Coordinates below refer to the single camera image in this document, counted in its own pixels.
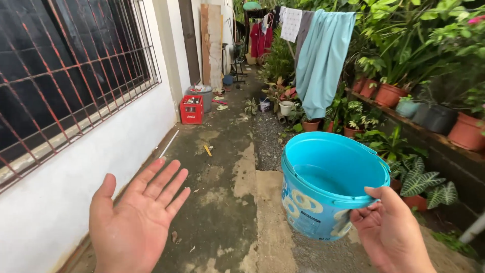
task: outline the concrete floor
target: concrete floor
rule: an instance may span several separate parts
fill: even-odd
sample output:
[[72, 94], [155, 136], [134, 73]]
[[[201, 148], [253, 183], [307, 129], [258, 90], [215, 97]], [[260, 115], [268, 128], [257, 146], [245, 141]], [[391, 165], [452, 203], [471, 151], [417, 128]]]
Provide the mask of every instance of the concrete floor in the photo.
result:
[[[340, 240], [323, 242], [293, 232], [286, 223], [280, 205], [282, 173], [256, 170], [253, 118], [244, 114], [245, 99], [257, 98], [262, 87], [255, 70], [243, 90], [233, 88], [225, 95], [228, 109], [217, 111], [213, 103], [203, 125], [177, 125], [180, 132], [166, 156], [189, 170], [185, 187], [193, 192], [169, 231], [177, 231], [182, 241], [168, 239], [153, 272], [376, 272], [354, 229]], [[203, 145], [214, 146], [212, 157]], [[425, 228], [423, 235], [439, 272], [475, 272], [473, 261], [434, 241]], [[88, 246], [69, 272], [92, 272], [95, 263]]]

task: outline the hand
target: hand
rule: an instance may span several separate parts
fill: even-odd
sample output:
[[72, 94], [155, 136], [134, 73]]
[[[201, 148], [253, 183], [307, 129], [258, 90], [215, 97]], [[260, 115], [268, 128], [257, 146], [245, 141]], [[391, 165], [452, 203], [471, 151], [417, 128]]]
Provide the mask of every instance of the hand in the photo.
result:
[[170, 203], [188, 174], [187, 169], [182, 169], [167, 185], [180, 167], [178, 160], [172, 161], [147, 186], [164, 163], [163, 157], [143, 170], [115, 208], [111, 197], [116, 179], [110, 173], [104, 178], [89, 210], [89, 234], [97, 258], [95, 272], [150, 273], [155, 267], [165, 247], [170, 222], [190, 194], [186, 188]]
[[360, 241], [381, 273], [436, 273], [411, 210], [389, 187], [364, 188], [376, 199], [350, 212]]

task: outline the gray cloth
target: gray cloth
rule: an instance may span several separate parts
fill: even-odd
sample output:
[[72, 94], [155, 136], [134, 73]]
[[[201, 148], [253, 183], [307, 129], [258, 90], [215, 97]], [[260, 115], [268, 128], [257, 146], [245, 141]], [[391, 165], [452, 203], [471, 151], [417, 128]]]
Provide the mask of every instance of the gray cloth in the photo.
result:
[[313, 19], [314, 11], [304, 10], [302, 13], [302, 20], [300, 22], [300, 30], [298, 31], [298, 38], [296, 40], [296, 52], [295, 52], [295, 70], [298, 64], [298, 56], [300, 56], [300, 50], [302, 49], [303, 42], [305, 41], [308, 30], [310, 29], [311, 20]]

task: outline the red coca-cola crate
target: red coca-cola crate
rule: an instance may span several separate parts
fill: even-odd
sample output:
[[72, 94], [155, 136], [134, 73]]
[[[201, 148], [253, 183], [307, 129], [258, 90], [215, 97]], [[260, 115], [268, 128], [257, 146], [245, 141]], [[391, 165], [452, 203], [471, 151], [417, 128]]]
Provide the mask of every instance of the red coca-cola crate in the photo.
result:
[[[187, 103], [188, 100], [194, 98], [198, 103]], [[199, 95], [185, 95], [180, 102], [180, 117], [182, 124], [202, 124], [202, 117], [204, 116], [204, 106], [202, 104], [202, 96]]]

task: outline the wooden shelf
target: wooden shelf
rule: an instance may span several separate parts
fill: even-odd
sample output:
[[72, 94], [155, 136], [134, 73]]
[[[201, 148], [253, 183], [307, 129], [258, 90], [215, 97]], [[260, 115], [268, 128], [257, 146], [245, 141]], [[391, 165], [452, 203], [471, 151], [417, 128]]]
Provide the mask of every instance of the wooden shelf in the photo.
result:
[[376, 108], [380, 109], [382, 112], [386, 113], [388, 116], [390, 116], [394, 120], [397, 120], [397, 121], [399, 121], [401, 123], [404, 123], [404, 124], [412, 127], [419, 134], [422, 134], [425, 137], [429, 137], [429, 138], [432, 138], [432, 139], [438, 141], [439, 143], [445, 145], [449, 149], [452, 149], [452, 150], [454, 150], [454, 151], [462, 154], [463, 156], [466, 156], [470, 160], [473, 160], [475, 162], [482, 163], [482, 164], [485, 163], [485, 160], [483, 159], [483, 157], [482, 157], [481, 154], [475, 153], [475, 152], [472, 152], [472, 151], [469, 151], [469, 150], [465, 150], [463, 148], [460, 148], [458, 146], [455, 146], [454, 144], [452, 144], [450, 142], [450, 140], [446, 136], [443, 136], [443, 135], [440, 135], [440, 134], [437, 134], [437, 133], [433, 133], [431, 131], [428, 131], [427, 129], [425, 129], [425, 128], [423, 128], [423, 127], [421, 127], [421, 126], [413, 123], [410, 119], [405, 118], [405, 117], [401, 117], [399, 114], [396, 113], [396, 111], [394, 111], [394, 110], [392, 110], [390, 108], [387, 108], [387, 107], [378, 105], [374, 100], [369, 99], [369, 98], [366, 98], [366, 97], [360, 95], [359, 93], [357, 93], [355, 91], [352, 91], [350, 88], [345, 88], [345, 91], [347, 91], [348, 93], [350, 93], [353, 96], [357, 97], [359, 100], [361, 100], [361, 101], [363, 101], [363, 102], [365, 102], [365, 103], [367, 103], [367, 104], [369, 104], [369, 105], [371, 105], [373, 107], [376, 107]]

